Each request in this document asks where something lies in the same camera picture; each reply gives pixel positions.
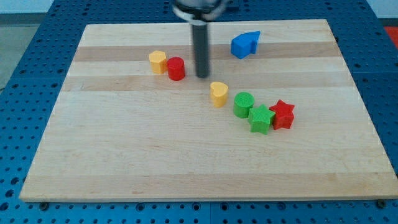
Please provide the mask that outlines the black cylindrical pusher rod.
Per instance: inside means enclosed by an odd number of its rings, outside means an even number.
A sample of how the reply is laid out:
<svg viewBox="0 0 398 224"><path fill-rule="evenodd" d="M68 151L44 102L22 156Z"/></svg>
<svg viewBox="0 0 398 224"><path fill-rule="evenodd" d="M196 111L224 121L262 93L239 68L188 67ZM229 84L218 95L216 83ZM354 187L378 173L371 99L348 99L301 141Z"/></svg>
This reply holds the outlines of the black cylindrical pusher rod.
<svg viewBox="0 0 398 224"><path fill-rule="evenodd" d="M208 24L191 25L195 74L198 78L210 75Z"/></svg>

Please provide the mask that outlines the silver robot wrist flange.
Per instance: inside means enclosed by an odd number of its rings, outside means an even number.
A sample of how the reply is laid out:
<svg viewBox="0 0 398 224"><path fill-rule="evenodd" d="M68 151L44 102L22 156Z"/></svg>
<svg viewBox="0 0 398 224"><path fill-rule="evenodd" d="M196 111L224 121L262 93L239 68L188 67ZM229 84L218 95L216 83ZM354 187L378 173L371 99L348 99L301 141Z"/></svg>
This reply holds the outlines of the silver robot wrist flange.
<svg viewBox="0 0 398 224"><path fill-rule="evenodd" d="M192 25L203 25L220 17L227 5L226 0L174 0L172 10Z"/></svg>

